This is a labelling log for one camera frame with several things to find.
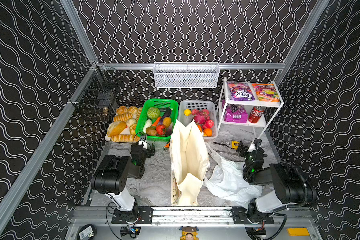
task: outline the cartoon figurine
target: cartoon figurine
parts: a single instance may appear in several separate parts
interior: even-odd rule
[[[197,235],[197,231],[199,230],[197,227],[183,227],[179,229],[182,230],[183,235],[180,237],[180,240],[199,240]]]

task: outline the coca-cola can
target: coca-cola can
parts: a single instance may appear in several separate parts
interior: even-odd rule
[[[251,114],[248,117],[248,121],[252,123],[257,123],[261,116],[263,115],[265,107],[262,106],[254,106],[252,108]]]

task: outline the carrot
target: carrot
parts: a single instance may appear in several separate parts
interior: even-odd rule
[[[158,124],[158,122],[160,121],[160,119],[161,119],[161,117],[158,117],[158,118],[156,119],[156,121],[152,124],[151,127],[156,127],[157,124]]]

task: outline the orange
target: orange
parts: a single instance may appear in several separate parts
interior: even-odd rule
[[[212,136],[212,129],[206,128],[206,129],[204,129],[204,133],[205,133],[208,137],[210,137],[210,136]]]

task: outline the marble tabletop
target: marble tabletop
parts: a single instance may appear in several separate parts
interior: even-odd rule
[[[262,129],[255,128],[256,135],[258,136]],[[230,145],[231,140],[242,140],[247,146],[250,145],[254,138],[253,128],[248,126],[237,126],[222,124],[216,139],[208,139],[206,142],[210,144],[213,149],[222,151],[232,151],[225,146],[213,144],[213,142],[225,143]],[[264,158],[264,167],[268,167],[270,163],[277,163],[277,158],[272,150],[272,147],[263,134],[260,139],[262,140],[261,147],[265,153],[268,154]],[[126,188],[129,193],[136,198],[139,206],[170,206],[171,197],[171,159],[169,150],[163,150],[165,142],[154,142],[155,156],[147,158],[145,161],[145,172],[141,179],[128,178]],[[115,156],[130,156],[130,144],[112,143],[108,154]],[[235,155],[220,153],[221,156],[227,160],[244,161],[242,157]],[[213,169],[217,163],[210,157],[210,166],[207,169],[206,177],[209,179],[212,176]],[[263,188],[263,194],[269,192],[269,187]],[[106,206],[110,199],[104,194],[93,191],[91,194],[91,206]],[[202,186],[200,193],[197,197],[199,206],[239,206],[236,202],[221,199],[209,192],[209,190]]]

